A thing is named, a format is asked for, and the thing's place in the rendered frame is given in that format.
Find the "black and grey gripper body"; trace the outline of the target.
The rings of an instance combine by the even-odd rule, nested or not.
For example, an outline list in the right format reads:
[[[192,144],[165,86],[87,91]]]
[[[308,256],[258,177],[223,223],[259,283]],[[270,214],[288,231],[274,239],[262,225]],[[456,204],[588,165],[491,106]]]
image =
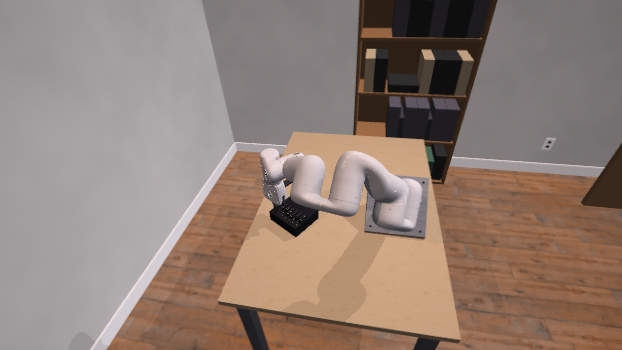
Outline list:
[[[265,185],[264,179],[263,179],[263,192],[264,192],[264,196],[270,200],[271,202],[273,202],[274,204],[280,206],[282,204],[282,196],[286,197],[284,198],[285,201],[287,201],[287,193],[286,193],[286,189],[285,189],[285,185],[284,182],[282,180],[281,183],[277,184],[277,185]]]

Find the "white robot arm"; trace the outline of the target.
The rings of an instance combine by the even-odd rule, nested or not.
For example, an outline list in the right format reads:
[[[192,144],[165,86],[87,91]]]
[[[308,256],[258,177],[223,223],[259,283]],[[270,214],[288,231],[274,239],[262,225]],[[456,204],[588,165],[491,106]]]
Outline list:
[[[375,199],[372,219],[376,225],[402,232],[412,231],[416,226],[421,185],[389,173],[378,160],[365,153],[347,151],[340,156],[328,199],[320,196],[325,176],[325,164],[320,157],[299,152],[280,158],[273,148],[264,149],[259,157],[265,184],[277,185],[286,178],[285,187],[292,183],[291,200],[301,206],[351,217],[359,209],[365,185]]]

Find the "black lighting desk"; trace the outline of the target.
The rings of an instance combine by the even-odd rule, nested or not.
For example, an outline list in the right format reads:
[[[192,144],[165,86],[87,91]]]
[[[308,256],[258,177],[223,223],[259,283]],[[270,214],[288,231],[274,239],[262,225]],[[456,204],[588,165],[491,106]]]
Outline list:
[[[274,208],[269,211],[270,218],[295,237],[319,218],[318,210],[301,206],[293,202],[290,196],[285,202],[286,206],[282,206],[280,212],[276,213]]]

